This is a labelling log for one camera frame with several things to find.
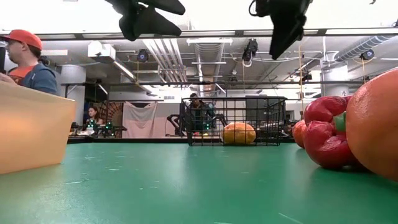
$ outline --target red cap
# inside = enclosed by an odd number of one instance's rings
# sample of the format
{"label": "red cap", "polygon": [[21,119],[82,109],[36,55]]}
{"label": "red cap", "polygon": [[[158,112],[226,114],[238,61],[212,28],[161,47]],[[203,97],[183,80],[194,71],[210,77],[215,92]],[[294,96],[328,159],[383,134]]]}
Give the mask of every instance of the red cap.
{"label": "red cap", "polygon": [[43,43],[40,38],[26,30],[13,30],[9,35],[2,36],[2,38],[6,41],[18,40],[20,42],[26,43],[27,45],[31,45],[33,47],[37,47],[40,50],[43,50]]}

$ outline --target person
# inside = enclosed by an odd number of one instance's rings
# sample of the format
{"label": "person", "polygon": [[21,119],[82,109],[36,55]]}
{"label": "person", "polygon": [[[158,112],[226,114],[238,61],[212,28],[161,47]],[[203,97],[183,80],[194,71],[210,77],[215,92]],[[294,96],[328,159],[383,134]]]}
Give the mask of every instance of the person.
{"label": "person", "polygon": [[98,108],[96,106],[91,106],[88,109],[88,116],[90,116],[89,119],[87,119],[87,123],[90,122],[90,120],[95,120],[96,124],[104,124],[104,121],[100,118],[100,114],[98,113]]}
{"label": "person", "polygon": [[192,132],[195,134],[202,133],[204,124],[214,117],[214,111],[202,100],[199,100],[196,93],[190,95],[192,103],[189,105],[192,112]]}
{"label": "person", "polygon": [[43,43],[36,35],[26,30],[13,30],[8,36],[0,37],[0,40],[8,43],[8,57],[18,65],[8,75],[0,73],[0,81],[57,94],[55,72],[39,63]]}

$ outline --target orange fruit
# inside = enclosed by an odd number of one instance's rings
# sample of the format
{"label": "orange fruit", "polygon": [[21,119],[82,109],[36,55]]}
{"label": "orange fruit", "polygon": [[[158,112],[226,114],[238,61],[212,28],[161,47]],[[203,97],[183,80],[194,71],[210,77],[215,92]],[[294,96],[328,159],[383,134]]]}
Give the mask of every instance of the orange fruit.
{"label": "orange fruit", "polygon": [[301,120],[297,122],[293,126],[293,138],[294,141],[300,146],[301,148],[304,148],[304,135],[307,130],[307,126],[305,125],[305,121]]}
{"label": "orange fruit", "polygon": [[221,132],[225,144],[251,144],[256,138],[256,131],[250,124],[230,123]]}
{"label": "orange fruit", "polygon": [[370,171],[398,181],[398,69],[365,83],[348,102],[349,148]]}

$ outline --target black wire basket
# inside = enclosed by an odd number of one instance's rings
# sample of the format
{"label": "black wire basket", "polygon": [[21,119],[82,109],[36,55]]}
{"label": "black wire basket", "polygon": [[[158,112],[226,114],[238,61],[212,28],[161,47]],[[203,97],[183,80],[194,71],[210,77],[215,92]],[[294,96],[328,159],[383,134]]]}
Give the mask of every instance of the black wire basket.
{"label": "black wire basket", "polygon": [[182,129],[190,146],[278,146],[285,101],[278,96],[184,98]]}

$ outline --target table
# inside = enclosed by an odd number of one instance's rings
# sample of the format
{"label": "table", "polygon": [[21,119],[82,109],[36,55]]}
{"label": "table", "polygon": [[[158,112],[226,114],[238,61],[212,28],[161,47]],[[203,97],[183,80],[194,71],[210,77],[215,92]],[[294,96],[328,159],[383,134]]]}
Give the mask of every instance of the table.
{"label": "table", "polygon": [[295,144],[87,143],[62,164],[0,175],[12,223],[396,223],[398,185],[333,172]]}

